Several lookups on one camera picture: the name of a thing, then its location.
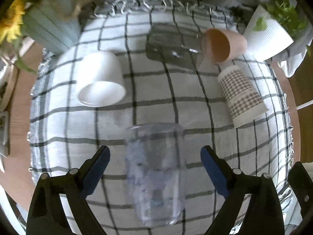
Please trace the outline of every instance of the white cup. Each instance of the white cup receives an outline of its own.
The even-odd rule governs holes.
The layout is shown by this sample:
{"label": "white cup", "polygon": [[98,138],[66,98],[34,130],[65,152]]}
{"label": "white cup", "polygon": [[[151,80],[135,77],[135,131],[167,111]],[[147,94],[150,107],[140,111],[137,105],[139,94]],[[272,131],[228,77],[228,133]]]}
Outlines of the white cup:
{"label": "white cup", "polygon": [[113,105],[124,98],[121,65],[111,52],[90,53],[80,62],[77,72],[76,97],[88,107]]}

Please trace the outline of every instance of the white cable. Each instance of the white cable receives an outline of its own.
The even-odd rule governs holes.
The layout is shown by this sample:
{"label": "white cable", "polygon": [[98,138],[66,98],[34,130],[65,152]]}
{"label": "white cable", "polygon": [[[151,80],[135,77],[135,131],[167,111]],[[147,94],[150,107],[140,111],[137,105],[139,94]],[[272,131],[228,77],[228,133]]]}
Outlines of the white cable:
{"label": "white cable", "polygon": [[307,106],[310,106],[310,105],[312,105],[312,104],[313,104],[313,100],[308,101],[308,102],[306,102],[306,103],[304,103],[304,104],[301,104],[301,105],[297,106],[297,110],[303,109],[303,108],[305,108],[305,107],[307,107]]}
{"label": "white cable", "polygon": [[7,219],[11,223],[12,227],[16,230],[16,232],[19,235],[26,235],[26,232],[23,230],[20,222],[18,221],[17,217],[13,212],[13,209],[7,198],[7,194],[5,193],[5,190],[1,185],[0,185],[0,206],[4,214],[6,215]]}

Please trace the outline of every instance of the white paper cup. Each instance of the white paper cup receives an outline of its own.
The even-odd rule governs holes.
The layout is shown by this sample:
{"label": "white paper cup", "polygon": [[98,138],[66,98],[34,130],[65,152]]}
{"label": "white paper cup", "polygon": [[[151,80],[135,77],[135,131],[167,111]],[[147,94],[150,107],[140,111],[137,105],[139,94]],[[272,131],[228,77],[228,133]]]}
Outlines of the white paper cup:
{"label": "white paper cup", "polygon": [[218,76],[218,82],[222,86],[235,128],[268,111],[261,96],[238,66],[223,70]]}
{"label": "white paper cup", "polygon": [[124,98],[121,65],[111,52],[97,51],[80,62],[77,72],[76,97],[88,107],[113,105]]}

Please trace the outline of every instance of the gray fabric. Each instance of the gray fabric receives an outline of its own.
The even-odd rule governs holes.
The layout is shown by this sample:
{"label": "gray fabric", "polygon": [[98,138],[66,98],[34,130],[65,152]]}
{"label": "gray fabric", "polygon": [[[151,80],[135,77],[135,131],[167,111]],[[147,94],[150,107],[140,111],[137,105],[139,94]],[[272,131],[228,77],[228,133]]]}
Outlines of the gray fabric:
{"label": "gray fabric", "polygon": [[[234,129],[217,81],[218,65],[204,63],[194,71],[149,60],[145,54],[147,34],[155,23],[188,27],[197,32],[212,27],[237,31],[230,12],[204,4],[201,8],[195,6],[188,15],[186,6],[192,0],[174,0],[174,7],[165,11],[164,7],[157,8],[162,3],[152,5],[160,1],[145,0],[151,10],[144,11],[143,0],[127,1],[133,3],[132,13],[87,19],[79,44],[55,57],[40,72],[30,114],[32,175],[35,180],[43,172],[63,175],[72,167],[80,167],[100,145],[107,145],[111,161],[87,202],[108,235],[203,234],[224,200],[202,166],[201,147],[212,146],[232,168],[239,167],[246,174],[270,173],[279,191],[285,184],[293,155],[285,94],[268,64],[248,56],[235,59],[234,63],[251,80],[269,111]],[[107,2],[99,11],[110,12],[114,0]],[[76,72],[79,61],[97,50],[112,51],[118,56],[127,95],[115,105],[89,108],[76,100]],[[176,122],[183,126],[187,179],[186,207],[177,224],[150,230],[137,221],[126,196],[123,139],[126,128],[152,122]],[[79,233],[64,195],[61,199],[71,227]],[[242,222],[248,202],[247,195],[236,224]]]}

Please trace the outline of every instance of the screw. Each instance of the screw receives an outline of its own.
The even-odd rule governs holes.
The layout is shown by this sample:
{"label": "screw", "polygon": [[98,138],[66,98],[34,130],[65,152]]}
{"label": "screw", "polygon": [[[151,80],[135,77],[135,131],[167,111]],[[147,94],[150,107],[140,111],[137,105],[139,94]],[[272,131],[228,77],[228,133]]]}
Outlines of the screw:
{"label": "screw", "polygon": [[233,169],[233,173],[237,174],[237,175],[240,175],[242,173],[242,171],[240,169]]}
{"label": "screw", "polygon": [[78,169],[77,169],[77,168],[73,168],[73,169],[70,169],[70,170],[69,170],[69,173],[70,173],[71,175],[75,175],[77,172],[78,172]]}
{"label": "screw", "polygon": [[270,174],[268,174],[268,173],[263,173],[263,176],[266,178],[266,179],[271,179],[271,175]]}
{"label": "screw", "polygon": [[47,177],[49,177],[49,174],[43,173],[43,174],[41,174],[40,179],[46,179]]}

